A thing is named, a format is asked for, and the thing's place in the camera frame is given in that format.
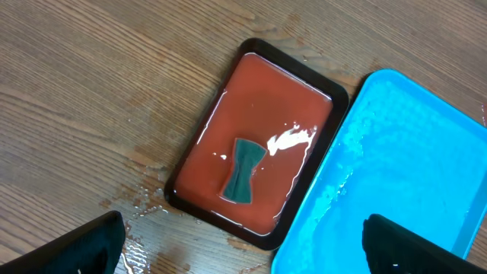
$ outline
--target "clear water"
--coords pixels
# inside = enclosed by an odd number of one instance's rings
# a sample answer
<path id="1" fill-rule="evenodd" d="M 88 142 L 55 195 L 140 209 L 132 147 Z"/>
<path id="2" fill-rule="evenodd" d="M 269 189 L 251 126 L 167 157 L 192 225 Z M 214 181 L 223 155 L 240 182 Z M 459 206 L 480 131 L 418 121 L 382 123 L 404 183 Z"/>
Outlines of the clear water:
<path id="1" fill-rule="evenodd" d="M 369 273 L 363 221 L 381 214 L 466 256 L 485 214 L 487 130 L 394 71 L 364 85 L 273 273 Z M 475 216 L 465 220 L 470 208 Z"/>

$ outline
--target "green object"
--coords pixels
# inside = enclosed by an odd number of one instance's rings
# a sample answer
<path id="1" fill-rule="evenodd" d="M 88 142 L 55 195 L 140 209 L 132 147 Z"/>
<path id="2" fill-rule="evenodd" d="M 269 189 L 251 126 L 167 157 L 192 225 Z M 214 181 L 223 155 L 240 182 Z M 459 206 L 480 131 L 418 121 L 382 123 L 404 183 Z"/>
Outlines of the green object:
<path id="1" fill-rule="evenodd" d="M 237 139 L 234 145 L 233 169 L 230 180 L 224 189 L 223 197 L 239 203 L 252 202 L 250 178 L 253 169 L 266 155 L 267 150 L 261 145 L 246 140 Z"/>

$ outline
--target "wooden surface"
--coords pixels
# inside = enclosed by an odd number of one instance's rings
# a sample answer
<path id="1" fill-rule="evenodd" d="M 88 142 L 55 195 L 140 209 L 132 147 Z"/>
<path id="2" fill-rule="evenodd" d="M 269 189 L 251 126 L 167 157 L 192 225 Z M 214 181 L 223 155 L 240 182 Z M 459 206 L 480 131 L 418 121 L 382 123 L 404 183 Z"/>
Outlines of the wooden surface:
<path id="1" fill-rule="evenodd" d="M 1 0 L 0 263 L 115 209 L 118 273 L 268 273 L 269 253 L 161 195 L 248 37 L 350 94 L 399 69 L 483 123 L 485 0 Z M 469 255 L 485 268 L 486 222 Z"/>

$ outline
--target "wooden table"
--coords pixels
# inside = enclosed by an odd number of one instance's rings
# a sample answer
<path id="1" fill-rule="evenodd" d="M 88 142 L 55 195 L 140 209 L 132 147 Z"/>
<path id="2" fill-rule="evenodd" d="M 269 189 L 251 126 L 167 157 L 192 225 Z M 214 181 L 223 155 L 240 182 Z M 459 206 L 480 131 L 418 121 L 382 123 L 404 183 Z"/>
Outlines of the wooden table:
<path id="1" fill-rule="evenodd" d="M 268 252 L 161 195 L 249 37 L 351 95 L 398 69 L 484 123 L 485 0 L 2 0 L 0 263 L 115 209 L 118 273 L 268 273 Z M 487 268 L 486 223 L 469 260 Z"/>

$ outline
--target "reddish-brown liquid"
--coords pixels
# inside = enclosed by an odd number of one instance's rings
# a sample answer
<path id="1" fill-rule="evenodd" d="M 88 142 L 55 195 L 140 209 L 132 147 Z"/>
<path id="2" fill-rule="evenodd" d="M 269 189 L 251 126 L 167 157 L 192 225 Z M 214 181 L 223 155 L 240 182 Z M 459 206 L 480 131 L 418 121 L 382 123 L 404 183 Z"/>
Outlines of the reddish-brown liquid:
<path id="1" fill-rule="evenodd" d="M 176 194 L 257 234 L 270 233 L 332 107 L 319 91 L 262 57 L 246 54 L 189 153 L 175 183 Z M 272 150 L 268 141 L 285 132 L 308 142 L 295 144 L 288 139 L 288 145 Z M 268 149 L 253 170 L 250 204 L 219 196 L 231 170 L 236 138 Z"/>

